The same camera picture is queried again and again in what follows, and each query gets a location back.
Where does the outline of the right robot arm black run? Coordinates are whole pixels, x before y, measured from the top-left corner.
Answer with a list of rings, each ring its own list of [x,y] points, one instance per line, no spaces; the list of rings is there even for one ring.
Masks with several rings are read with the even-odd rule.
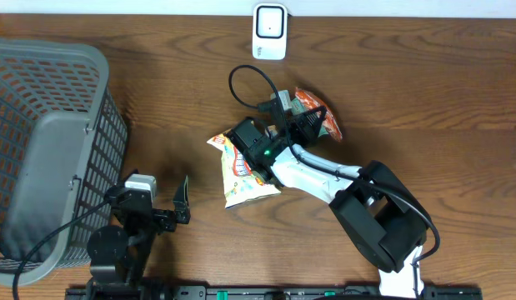
[[[346,166],[305,150],[318,138],[326,107],[292,117],[282,108],[271,113],[277,133],[268,127],[258,130],[250,117],[228,132],[253,174],[326,202],[353,245],[378,269],[381,295],[421,298],[419,263],[440,246],[438,230],[423,206],[381,162]]]

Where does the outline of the teal wet wipes pack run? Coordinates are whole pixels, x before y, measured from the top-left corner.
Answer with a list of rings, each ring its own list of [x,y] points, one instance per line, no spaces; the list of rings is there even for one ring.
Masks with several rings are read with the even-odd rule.
[[[304,106],[297,98],[294,98],[292,101],[292,113],[293,115],[297,115],[297,114],[300,114],[300,113],[305,113],[308,111],[308,108],[306,106]],[[320,128],[320,131],[319,131],[319,134],[318,134],[320,137],[323,136],[323,135],[328,135],[328,131],[325,129],[324,126],[321,126]]]

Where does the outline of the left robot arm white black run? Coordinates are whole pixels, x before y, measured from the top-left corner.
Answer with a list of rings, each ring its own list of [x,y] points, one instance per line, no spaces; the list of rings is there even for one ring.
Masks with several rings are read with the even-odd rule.
[[[91,259],[85,299],[172,299],[170,287],[143,276],[153,242],[191,219],[188,177],[180,183],[173,210],[156,209],[156,178],[134,173],[109,188],[104,201],[118,225],[96,230],[88,239]]]

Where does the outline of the yellow snack chip bag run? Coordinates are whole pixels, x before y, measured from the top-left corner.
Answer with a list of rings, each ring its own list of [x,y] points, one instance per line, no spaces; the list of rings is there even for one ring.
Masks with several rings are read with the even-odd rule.
[[[228,132],[211,137],[207,144],[221,151],[221,169],[225,208],[229,209],[260,198],[279,195],[273,184],[268,184],[252,174],[243,155],[226,136]]]

